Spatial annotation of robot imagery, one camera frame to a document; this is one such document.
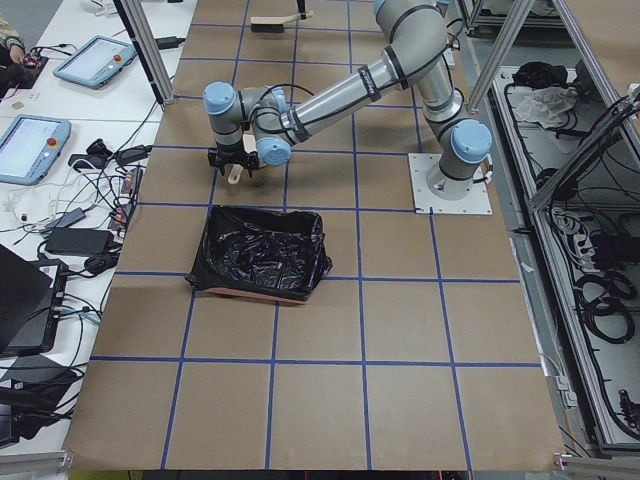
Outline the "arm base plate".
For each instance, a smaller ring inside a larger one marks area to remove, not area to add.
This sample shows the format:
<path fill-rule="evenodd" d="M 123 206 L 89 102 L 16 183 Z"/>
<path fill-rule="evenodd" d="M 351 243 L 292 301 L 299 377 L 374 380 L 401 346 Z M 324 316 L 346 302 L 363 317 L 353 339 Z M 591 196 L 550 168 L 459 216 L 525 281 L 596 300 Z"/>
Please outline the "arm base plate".
<path fill-rule="evenodd" d="M 414 212 L 434 215 L 491 215 L 481 167 L 472 179 L 457 181 L 439 169 L 440 154 L 408 155 Z"/>

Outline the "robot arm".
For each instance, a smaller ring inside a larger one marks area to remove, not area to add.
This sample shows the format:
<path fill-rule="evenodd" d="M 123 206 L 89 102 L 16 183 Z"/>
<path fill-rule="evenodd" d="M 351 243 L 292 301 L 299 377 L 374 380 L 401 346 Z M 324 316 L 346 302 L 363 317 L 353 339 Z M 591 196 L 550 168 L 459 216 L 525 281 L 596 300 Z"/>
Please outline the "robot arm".
<path fill-rule="evenodd" d="M 376 2 L 375 19 L 387 40 L 380 57 L 294 106 L 287 105 L 280 84 L 243 90 L 226 82 L 207 85 L 204 108 L 215 139 L 210 165 L 219 171 L 240 165 L 253 172 L 261 164 L 285 164 L 294 145 L 393 90 L 416 87 L 442 149 L 427 186 L 439 198 L 463 199 L 493 139 L 485 124 L 469 116 L 451 78 L 444 53 L 453 38 L 445 9 L 443 1 Z"/>

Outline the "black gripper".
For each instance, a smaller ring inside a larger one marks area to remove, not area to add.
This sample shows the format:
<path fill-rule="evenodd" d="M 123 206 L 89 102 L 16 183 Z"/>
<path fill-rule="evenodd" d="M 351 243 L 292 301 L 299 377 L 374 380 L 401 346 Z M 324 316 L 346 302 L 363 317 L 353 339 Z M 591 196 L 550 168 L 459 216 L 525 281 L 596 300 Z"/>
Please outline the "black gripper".
<path fill-rule="evenodd" d="M 224 176 L 227 165 L 240 164 L 247 170 L 249 178 L 253 178 L 254 171 L 260 168 L 260 161 L 256 152 L 248 153 L 243 147 L 227 150 L 222 147 L 209 148 L 207 152 L 209 165 Z"/>

